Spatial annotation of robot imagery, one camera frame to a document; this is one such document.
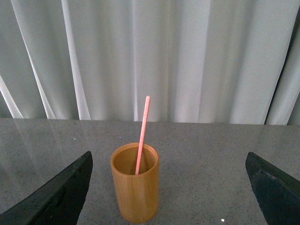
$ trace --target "sheer curtain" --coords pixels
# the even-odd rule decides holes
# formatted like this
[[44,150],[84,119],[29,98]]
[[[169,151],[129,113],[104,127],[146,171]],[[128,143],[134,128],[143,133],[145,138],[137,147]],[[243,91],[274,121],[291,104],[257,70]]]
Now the sheer curtain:
[[2,0],[0,117],[300,124],[300,0]]

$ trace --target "gray countertop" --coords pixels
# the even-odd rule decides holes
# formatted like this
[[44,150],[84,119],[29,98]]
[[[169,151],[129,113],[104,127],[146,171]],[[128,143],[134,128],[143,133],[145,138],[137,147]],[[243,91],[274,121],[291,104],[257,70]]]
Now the gray countertop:
[[[0,213],[90,150],[79,225],[130,224],[118,211],[110,156],[140,122],[0,119]],[[249,151],[300,180],[300,127],[149,122],[160,154],[159,208],[145,224],[266,225],[245,169]]]

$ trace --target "wooden cup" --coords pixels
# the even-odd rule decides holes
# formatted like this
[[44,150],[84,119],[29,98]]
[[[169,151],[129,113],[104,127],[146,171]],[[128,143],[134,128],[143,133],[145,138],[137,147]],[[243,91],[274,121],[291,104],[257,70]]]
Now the wooden cup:
[[139,143],[119,147],[111,157],[113,182],[119,210],[133,223],[151,219],[158,210],[159,155],[144,144],[139,175],[135,175]]

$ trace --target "pink straw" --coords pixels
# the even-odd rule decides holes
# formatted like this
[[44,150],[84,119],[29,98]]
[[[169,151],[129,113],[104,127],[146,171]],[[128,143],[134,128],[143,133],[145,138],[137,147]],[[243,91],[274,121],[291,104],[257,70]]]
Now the pink straw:
[[139,171],[140,171],[140,163],[141,163],[141,156],[142,156],[142,150],[143,150],[143,145],[144,145],[144,138],[145,138],[145,131],[146,131],[148,112],[149,112],[150,99],[151,99],[150,96],[146,97],[144,115],[142,117],[141,137],[140,137],[139,149],[138,149],[138,153],[137,153],[136,168],[135,168],[136,175],[138,175]]

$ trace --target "table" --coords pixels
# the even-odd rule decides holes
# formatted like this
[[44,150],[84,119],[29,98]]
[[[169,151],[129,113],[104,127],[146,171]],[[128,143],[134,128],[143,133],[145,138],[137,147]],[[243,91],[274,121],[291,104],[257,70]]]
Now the table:
[[[0,213],[90,150],[93,172],[78,225],[130,224],[110,156],[139,140],[141,122],[0,119]],[[159,208],[145,224],[266,225],[245,169],[249,151],[300,180],[300,126],[149,122],[160,154]]]

